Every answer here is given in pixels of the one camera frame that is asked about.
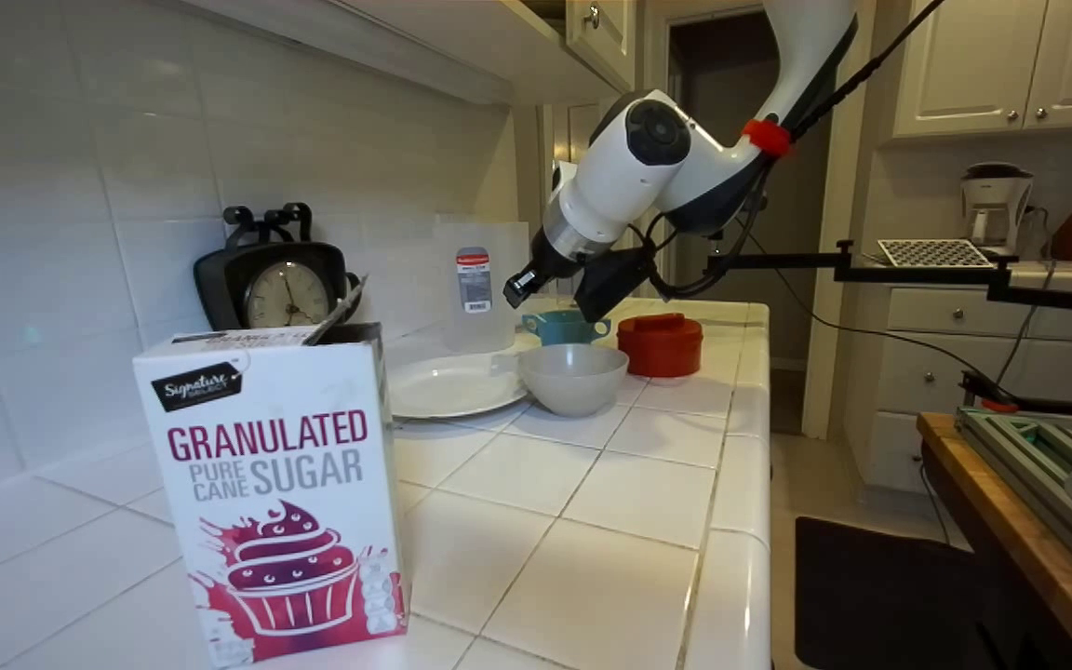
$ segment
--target brand logo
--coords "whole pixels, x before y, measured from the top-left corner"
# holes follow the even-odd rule
[[[243,373],[233,366],[190,369],[178,374],[152,379],[152,391],[155,391],[163,414],[174,414],[187,407],[205,407],[215,398],[243,394]]]

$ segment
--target granulated sugar box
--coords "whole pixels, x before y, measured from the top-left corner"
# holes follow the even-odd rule
[[[375,322],[134,358],[212,665],[405,631]]]

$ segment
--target black mat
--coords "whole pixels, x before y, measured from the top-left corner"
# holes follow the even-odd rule
[[[798,516],[798,657],[818,670],[994,665],[969,551]]]

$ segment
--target cupcake image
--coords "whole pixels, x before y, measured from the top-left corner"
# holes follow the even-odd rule
[[[267,521],[215,527],[228,559],[228,592],[259,636],[302,636],[353,616],[356,559],[343,536],[279,503]]]

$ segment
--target coffee maker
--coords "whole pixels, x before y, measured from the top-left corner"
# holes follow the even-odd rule
[[[1031,176],[1013,165],[977,165],[960,180],[969,238],[985,257],[1019,257]]]

